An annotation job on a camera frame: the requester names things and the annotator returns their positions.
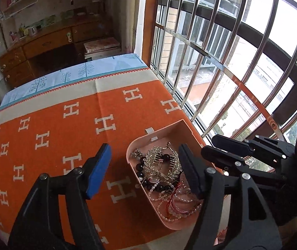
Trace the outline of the wooden desk with drawers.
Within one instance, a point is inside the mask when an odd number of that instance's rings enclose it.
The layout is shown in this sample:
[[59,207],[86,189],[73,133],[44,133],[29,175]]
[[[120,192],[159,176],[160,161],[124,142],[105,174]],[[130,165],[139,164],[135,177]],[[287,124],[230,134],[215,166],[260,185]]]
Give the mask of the wooden desk with drawers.
[[75,16],[12,44],[0,56],[0,71],[10,88],[84,62],[84,43],[113,36],[112,18]]

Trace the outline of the silver crystal leaf hair comb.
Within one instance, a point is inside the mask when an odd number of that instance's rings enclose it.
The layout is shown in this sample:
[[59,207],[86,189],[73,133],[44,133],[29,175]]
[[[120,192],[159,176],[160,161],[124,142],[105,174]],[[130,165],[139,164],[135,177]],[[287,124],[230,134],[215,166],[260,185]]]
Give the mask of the silver crystal leaf hair comb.
[[173,185],[179,181],[182,166],[179,154],[172,148],[171,142],[165,146],[153,146],[146,152],[143,173],[151,183]]

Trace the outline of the white mug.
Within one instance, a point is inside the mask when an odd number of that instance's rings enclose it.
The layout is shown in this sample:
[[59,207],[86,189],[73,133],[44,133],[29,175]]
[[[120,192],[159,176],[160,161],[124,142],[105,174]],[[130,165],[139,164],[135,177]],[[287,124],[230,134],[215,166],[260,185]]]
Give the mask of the white mug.
[[35,36],[37,34],[36,27],[34,26],[28,27],[28,34],[30,37]]

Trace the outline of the light blue bed sheet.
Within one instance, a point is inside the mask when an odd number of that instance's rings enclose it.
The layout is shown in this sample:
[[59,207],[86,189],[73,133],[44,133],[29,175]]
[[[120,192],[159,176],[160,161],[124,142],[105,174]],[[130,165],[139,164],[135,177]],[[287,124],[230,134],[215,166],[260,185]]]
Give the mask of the light blue bed sheet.
[[122,54],[87,61],[38,77],[11,90],[4,96],[0,104],[0,110],[58,87],[95,77],[103,77],[112,73],[122,73],[146,67],[147,65],[137,54]]

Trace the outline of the grey flower brooch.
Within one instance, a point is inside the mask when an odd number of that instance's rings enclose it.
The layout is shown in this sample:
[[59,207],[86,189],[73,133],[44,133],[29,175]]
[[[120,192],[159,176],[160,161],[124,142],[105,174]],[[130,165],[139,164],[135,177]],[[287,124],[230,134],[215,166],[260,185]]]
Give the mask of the grey flower brooch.
[[144,154],[136,148],[133,152],[131,152],[130,156],[136,160],[140,160],[142,157],[144,157]]

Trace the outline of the stack of books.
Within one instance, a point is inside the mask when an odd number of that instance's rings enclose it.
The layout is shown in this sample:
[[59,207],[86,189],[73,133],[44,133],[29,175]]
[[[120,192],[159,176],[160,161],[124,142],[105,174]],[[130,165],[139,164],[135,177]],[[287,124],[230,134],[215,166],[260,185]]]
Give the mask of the stack of books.
[[121,52],[121,44],[113,37],[85,42],[85,59],[100,59]]

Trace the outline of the metal window security grille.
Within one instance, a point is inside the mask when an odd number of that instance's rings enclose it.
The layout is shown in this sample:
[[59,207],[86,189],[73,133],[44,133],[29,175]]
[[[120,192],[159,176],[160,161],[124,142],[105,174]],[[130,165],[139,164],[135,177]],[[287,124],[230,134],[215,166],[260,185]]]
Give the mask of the metal window security grille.
[[157,0],[150,65],[203,140],[297,139],[297,0]]

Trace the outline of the orange H-pattern blanket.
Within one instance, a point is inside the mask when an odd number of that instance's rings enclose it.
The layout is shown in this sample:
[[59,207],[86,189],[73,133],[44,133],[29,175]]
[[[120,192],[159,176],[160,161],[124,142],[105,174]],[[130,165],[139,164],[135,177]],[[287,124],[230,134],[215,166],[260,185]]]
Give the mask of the orange H-pattern blanket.
[[150,69],[80,81],[0,111],[0,233],[38,175],[82,166],[101,144],[112,150],[104,181],[87,206],[106,249],[183,249],[191,228],[172,231],[126,161],[128,145],[187,115]]

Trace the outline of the pink jewelry box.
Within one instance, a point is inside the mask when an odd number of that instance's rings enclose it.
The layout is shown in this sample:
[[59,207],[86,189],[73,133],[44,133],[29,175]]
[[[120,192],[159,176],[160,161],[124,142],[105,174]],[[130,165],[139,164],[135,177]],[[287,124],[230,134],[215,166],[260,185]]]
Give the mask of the pink jewelry box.
[[132,141],[126,161],[137,177],[139,188],[164,226],[182,230],[195,224],[203,204],[192,193],[179,160],[178,148],[187,144],[199,153],[199,143],[184,120]]

